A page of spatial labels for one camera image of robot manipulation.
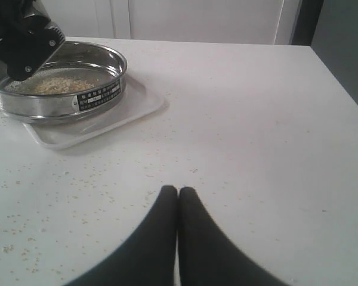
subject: white plastic tray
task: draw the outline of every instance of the white plastic tray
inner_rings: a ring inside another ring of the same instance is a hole
[[[90,119],[64,125],[25,124],[33,139],[41,146],[62,150],[159,110],[165,99],[126,76],[127,87],[122,101],[111,110]]]

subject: stainless steel sieve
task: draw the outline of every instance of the stainless steel sieve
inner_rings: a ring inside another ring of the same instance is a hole
[[[85,42],[66,42],[30,79],[16,82],[0,61],[0,110],[26,123],[60,124],[114,107],[123,97],[127,61],[119,52]],[[35,94],[48,80],[84,82],[89,89],[68,94]]]

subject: dark gray wall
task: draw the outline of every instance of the dark gray wall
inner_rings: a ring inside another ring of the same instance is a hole
[[[325,0],[311,46],[358,104],[358,0]]]

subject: white countertop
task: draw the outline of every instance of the white countertop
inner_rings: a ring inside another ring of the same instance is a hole
[[[284,281],[358,286],[358,107],[311,48],[84,40],[170,107],[59,152],[0,115],[0,285],[76,278],[173,184]]]

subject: black mechanical arm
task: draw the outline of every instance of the black mechanical arm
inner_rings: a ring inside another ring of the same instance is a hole
[[[64,41],[41,0],[0,0],[0,60],[14,80],[34,75]]]

